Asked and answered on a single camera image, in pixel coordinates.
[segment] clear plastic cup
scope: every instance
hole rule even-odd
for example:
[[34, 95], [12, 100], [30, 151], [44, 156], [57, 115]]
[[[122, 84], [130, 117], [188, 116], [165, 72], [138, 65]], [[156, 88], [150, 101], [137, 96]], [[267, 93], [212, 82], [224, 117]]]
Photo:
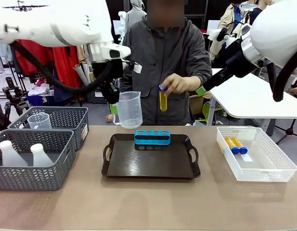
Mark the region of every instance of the clear plastic cup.
[[143, 123], [141, 92], [127, 91], [120, 93], [117, 105], [119, 123], [123, 128], [134, 129]]
[[31, 129], [52, 129], [50, 116], [47, 113], [31, 115], [27, 121]]

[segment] black cable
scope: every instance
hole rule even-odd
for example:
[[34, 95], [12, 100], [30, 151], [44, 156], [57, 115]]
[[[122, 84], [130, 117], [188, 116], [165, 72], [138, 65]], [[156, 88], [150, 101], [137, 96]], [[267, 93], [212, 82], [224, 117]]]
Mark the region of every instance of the black cable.
[[273, 91], [274, 82], [275, 82], [276, 77], [277, 77], [276, 72], [275, 72], [275, 65], [274, 65], [274, 63], [270, 63], [266, 67], [267, 67], [267, 73], [268, 73], [270, 88]]
[[225, 27], [228, 27], [230, 24], [234, 24], [234, 23], [239, 23], [239, 24], [244, 25], [244, 23], [242, 23], [242, 22], [231, 22], [231, 23], [228, 23]]
[[36, 59], [31, 52], [29, 52], [24, 46], [22, 46], [19, 42], [15, 41], [12, 44], [10, 44], [11, 47], [13, 47], [16, 51], [18, 51], [23, 57], [25, 57], [30, 63], [32, 63], [45, 77], [46, 79], [52, 83], [54, 86], [61, 88], [65, 91], [69, 91], [73, 94], [87, 94], [91, 91], [94, 91], [100, 84], [106, 79], [106, 77], [109, 75], [113, 65], [108, 62], [105, 69], [102, 71], [102, 73], [87, 86], [84, 86], [82, 88], [71, 88], [61, 81], [57, 80], [52, 76], [52, 74]]
[[246, 15], [245, 15], [245, 23], [247, 23], [249, 21], [250, 15], [251, 15], [250, 12], [247, 12], [246, 13]]
[[293, 55], [293, 57], [287, 62], [287, 64], [283, 67], [281, 72], [279, 73], [274, 87], [273, 87], [273, 99], [276, 102], [280, 102], [283, 100], [283, 92], [291, 77], [293, 71], [297, 68], [297, 52]]
[[292, 84], [291, 87], [292, 87], [292, 88], [296, 88], [296, 87], [297, 87], [297, 80], [294, 82], [294, 84]]

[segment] black tray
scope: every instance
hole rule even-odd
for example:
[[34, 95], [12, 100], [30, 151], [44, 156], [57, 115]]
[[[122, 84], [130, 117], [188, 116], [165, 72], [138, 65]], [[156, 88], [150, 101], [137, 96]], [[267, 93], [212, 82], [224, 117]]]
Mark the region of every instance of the black tray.
[[161, 147], [137, 146], [134, 134], [114, 134], [104, 148], [101, 172], [113, 178], [193, 179], [201, 175], [198, 152], [186, 135], [171, 135], [171, 144]]

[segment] gray plastic basket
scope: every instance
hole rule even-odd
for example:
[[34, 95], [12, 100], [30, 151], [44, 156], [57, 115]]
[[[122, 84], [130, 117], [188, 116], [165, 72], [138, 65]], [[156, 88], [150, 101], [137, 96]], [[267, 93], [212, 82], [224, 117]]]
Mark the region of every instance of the gray plastic basket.
[[[56, 191], [59, 190], [76, 158], [74, 133], [70, 130], [7, 129], [0, 133], [0, 142], [9, 140], [25, 159], [28, 167], [3, 167], [0, 150], [0, 190]], [[45, 153], [54, 162], [51, 167], [33, 167], [30, 151], [41, 143]]]
[[69, 129], [75, 133], [75, 150], [81, 149], [89, 132], [89, 117], [87, 107], [31, 107], [8, 128], [30, 128], [27, 119], [37, 113], [50, 115], [52, 129]]

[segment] hand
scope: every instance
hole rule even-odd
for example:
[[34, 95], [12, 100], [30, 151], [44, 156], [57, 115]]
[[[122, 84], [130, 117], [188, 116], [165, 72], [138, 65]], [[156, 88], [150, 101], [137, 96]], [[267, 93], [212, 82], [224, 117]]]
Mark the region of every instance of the hand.
[[161, 89], [168, 87], [168, 90], [165, 93], [165, 96], [169, 96], [172, 92], [173, 93], [184, 93], [188, 90], [188, 83], [186, 78], [183, 78], [177, 74], [172, 74], [168, 76], [163, 83], [161, 84]]
[[109, 114], [109, 115], [107, 115], [107, 117], [106, 117], [106, 122], [108, 122], [108, 123], [112, 123], [113, 120], [114, 120], [114, 115], [113, 115], [113, 114]]

